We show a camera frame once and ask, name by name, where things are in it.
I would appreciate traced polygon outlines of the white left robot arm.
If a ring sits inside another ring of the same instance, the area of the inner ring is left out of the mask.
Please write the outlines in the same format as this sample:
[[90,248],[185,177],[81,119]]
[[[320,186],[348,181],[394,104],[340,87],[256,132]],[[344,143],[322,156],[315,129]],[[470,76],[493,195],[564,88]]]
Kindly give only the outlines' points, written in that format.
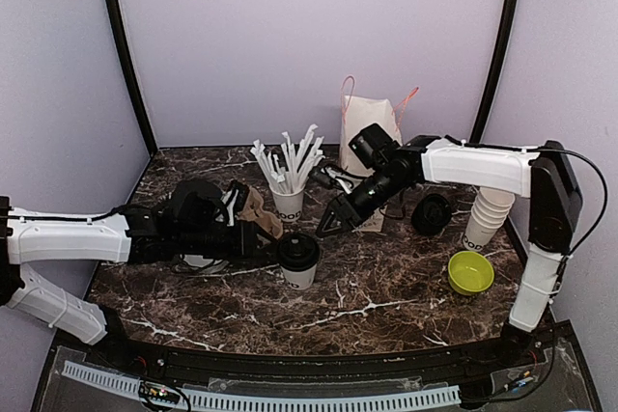
[[259,192],[236,180],[227,190],[205,179],[180,181],[153,207],[126,204],[100,215],[54,215],[1,200],[1,303],[88,345],[116,370],[136,361],[116,313],[60,288],[34,261],[179,261],[217,272],[234,261],[273,255],[283,223]]

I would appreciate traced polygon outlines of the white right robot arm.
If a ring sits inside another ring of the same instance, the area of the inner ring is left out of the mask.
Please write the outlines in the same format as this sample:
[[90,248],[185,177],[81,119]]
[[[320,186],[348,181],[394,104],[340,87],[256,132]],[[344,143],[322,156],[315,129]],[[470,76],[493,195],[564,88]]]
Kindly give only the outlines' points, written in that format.
[[538,326],[560,290],[583,198],[570,160],[575,153],[556,141],[538,147],[470,144],[450,136],[421,135],[401,145],[378,124],[363,128],[349,143],[372,174],[331,200],[316,234],[327,237],[365,223],[392,197],[421,183],[478,187],[469,225],[501,226],[517,197],[529,200],[528,253],[518,294],[492,358],[515,366],[530,350],[527,334]]

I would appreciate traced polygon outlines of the white paper cup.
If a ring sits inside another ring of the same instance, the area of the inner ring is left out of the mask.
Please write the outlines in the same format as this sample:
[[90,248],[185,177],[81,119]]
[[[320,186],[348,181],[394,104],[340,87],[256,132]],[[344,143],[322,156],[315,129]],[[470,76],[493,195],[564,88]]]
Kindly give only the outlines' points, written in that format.
[[287,283],[294,289],[304,290],[313,285],[318,259],[282,259],[280,267]]

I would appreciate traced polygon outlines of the black cup lid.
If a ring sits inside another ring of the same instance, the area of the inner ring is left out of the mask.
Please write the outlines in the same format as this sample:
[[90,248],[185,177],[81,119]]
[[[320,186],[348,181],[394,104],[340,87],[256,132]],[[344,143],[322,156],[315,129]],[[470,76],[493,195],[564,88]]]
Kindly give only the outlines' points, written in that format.
[[321,255],[315,238],[306,233],[285,233],[276,246],[276,258],[287,270],[301,272],[318,263]]

